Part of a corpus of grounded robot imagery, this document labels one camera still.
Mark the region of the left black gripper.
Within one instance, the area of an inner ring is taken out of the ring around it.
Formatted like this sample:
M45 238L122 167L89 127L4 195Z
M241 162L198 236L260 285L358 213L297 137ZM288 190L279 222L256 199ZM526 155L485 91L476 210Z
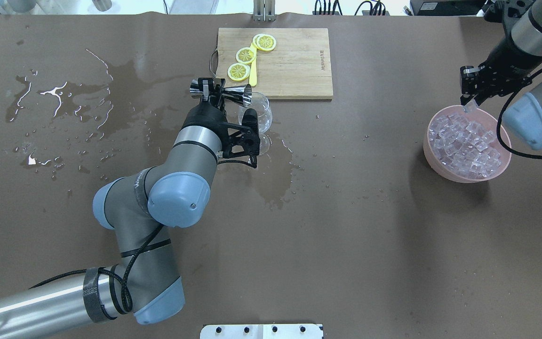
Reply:
M200 79L201 100L198 105L189 110L182 128L200 126L210 129L218 137L229 136L223 97L225 83L226 80L214 80L214 97L210 97L211 79Z

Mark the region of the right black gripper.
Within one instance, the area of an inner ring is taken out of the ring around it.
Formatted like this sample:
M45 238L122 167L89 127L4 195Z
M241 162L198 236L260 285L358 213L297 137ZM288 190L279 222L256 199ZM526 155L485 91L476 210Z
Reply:
M521 90L533 83L530 75L512 73L513 66L497 67L488 62L478 67L465 65L460 67L461 105L467 105L474 99L481 106L487 99L495 96L504 97Z

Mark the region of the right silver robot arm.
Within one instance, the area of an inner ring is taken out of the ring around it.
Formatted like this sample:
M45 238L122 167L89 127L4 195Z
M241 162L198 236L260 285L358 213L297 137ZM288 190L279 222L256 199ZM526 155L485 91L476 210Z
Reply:
M500 23L504 37L479 66L460 68L462 105L508 97L497 118L533 150L542 149L542 0L488 0L488 22ZM520 157L542 156L505 149Z

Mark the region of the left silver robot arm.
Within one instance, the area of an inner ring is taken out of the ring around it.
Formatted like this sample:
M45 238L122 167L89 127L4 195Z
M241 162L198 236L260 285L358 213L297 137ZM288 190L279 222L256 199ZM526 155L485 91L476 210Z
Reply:
M200 101L165 162L97 191L93 214L114 231L121 262L0 299L0 339L40 339L130 313L140 324L153 324L181 311L182 277L164 228L195 225L204 214L228 141L223 91L224 80L194 79L190 93Z

